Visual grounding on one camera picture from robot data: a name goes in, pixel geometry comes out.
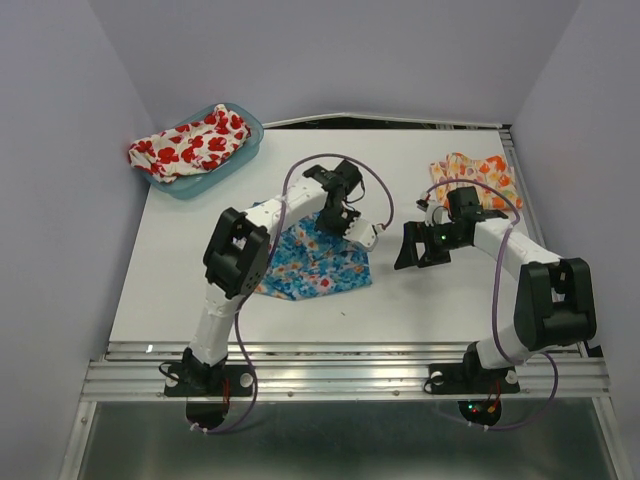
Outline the blue floral skirt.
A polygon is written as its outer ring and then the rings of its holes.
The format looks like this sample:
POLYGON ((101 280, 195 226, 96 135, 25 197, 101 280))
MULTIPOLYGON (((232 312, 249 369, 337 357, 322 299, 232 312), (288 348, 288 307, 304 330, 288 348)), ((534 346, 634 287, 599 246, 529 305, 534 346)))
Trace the blue floral skirt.
POLYGON ((315 228, 309 215, 281 233, 274 257, 255 292, 298 301, 345 293, 373 283, 368 253, 315 228))

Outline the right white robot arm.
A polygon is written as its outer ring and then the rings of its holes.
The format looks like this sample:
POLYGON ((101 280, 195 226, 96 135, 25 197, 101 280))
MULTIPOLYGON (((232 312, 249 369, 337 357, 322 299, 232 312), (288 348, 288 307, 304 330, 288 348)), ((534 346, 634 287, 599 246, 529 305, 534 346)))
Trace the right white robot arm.
POLYGON ((517 291, 511 323, 500 327, 493 305, 490 336, 471 343, 459 362, 429 365, 425 389, 435 395, 487 393, 494 386, 516 391, 516 366, 550 348, 595 337, 590 267, 516 231, 518 216, 484 208, 475 184, 450 191, 447 199, 441 205, 425 192, 418 200, 425 218, 404 224, 395 269, 443 265, 452 251, 474 247, 495 260, 494 281, 499 283, 507 272, 517 291))

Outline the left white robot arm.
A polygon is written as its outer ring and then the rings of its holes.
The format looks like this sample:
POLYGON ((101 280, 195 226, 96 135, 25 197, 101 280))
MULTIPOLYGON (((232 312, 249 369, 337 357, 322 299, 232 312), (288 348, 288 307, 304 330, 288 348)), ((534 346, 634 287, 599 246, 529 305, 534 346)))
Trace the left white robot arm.
POLYGON ((332 170, 314 165, 276 197, 247 210, 222 212, 203 256, 207 290, 196 333, 179 361, 159 367, 166 396, 219 396, 228 387, 231 329, 265 276, 282 231, 315 214, 320 231, 365 251, 375 247, 374 224, 346 204, 361 180, 358 167, 347 159, 332 170))

